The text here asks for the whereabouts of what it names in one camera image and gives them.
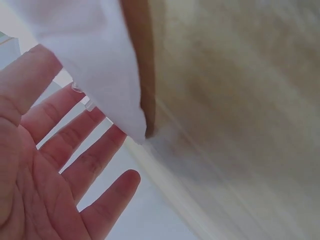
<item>knuckle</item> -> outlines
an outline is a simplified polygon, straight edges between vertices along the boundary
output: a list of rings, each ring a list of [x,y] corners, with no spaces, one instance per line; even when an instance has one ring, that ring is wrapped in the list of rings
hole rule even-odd
[[[60,114],[57,108],[50,102],[44,102],[42,105],[44,113],[52,120],[54,124],[60,122]]]
[[[73,149],[78,146],[78,144],[81,142],[81,135],[80,133],[72,128],[72,127],[66,127],[59,133],[62,137],[63,141],[71,146]]]
[[[96,155],[84,153],[80,156],[79,160],[84,165],[85,169],[94,175],[99,174],[104,169],[100,158]]]
[[[0,94],[0,118],[18,126],[21,121],[22,111],[8,97]]]
[[[94,211],[100,215],[105,221],[112,223],[116,219],[116,214],[107,204],[95,203],[92,205]]]

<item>white wall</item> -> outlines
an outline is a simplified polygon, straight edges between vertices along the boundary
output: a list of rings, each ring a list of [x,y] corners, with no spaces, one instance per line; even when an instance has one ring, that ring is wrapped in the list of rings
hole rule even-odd
[[[19,55],[15,41],[12,41],[10,44],[8,43],[0,45],[0,69],[12,62]],[[37,103],[58,89],[60,89],[60,87],[56,83],[52,83],[38,99]],[[59,128],[67,124],[84,109],[83,104],[80,103],[76,105],[75,108],[62,119],[58,126],[55,127],[43,141],[46,141]],[[68,166],[76,159],[77,156],[94,143],[110,126],[111,124],[107,120],[101,123],[79,147],[66,166]],[[114,156],[108,167],[88,190],[82,201],[79,203],[78,209],[81,210],[91,204],[118,176],[127,169],[135,169],[140,172],[141,184],[132,202],[124,211],[107,239],[196,240],[196,237],[188,230],[174,211],[165,203],[160,193],[148,181],[143,172],[139,170],[134,159],[124,147],[122,147]]]

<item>palm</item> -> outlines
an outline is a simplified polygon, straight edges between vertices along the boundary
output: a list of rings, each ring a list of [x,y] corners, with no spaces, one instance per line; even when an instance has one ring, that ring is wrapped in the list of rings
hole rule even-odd
[[[81,212],[77,204],[122,145],[125,134],[112,126],[60,174],[104,115],[97,109],[84,111],[37,149],[37,144],[83,95],[67,86],[20,120],[16,114],[20,109],[14,109],[17,103],[7,102],[9,97],[1,98],[1,94],[0,113],[2,99],[8,108],[3,111],[6,114],[0,114],[0,239],[104,239],[135,193],[139,175],[127,171]]]

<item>beige surface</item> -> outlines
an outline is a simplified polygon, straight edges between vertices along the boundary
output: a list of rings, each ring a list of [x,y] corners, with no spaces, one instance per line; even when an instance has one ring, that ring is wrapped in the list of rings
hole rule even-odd
[[[176,210],[203,239],[320,239],[320,2],[124,2],[154,127],[127,145]]]

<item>white cloth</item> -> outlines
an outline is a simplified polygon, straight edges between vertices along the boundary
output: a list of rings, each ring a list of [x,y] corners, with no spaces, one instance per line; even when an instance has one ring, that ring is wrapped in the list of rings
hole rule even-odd
[[[90,100],[122,131],[143,143],[147,126],[140,108],[139,70],[119,0],[5,2],[35,37],[27,33],[30,42],[51,50]],[[23,25],[17,18],[14,21]],[[15,25],[7,23],[10,28]],[[4,32],[19,37],[8,27]]]

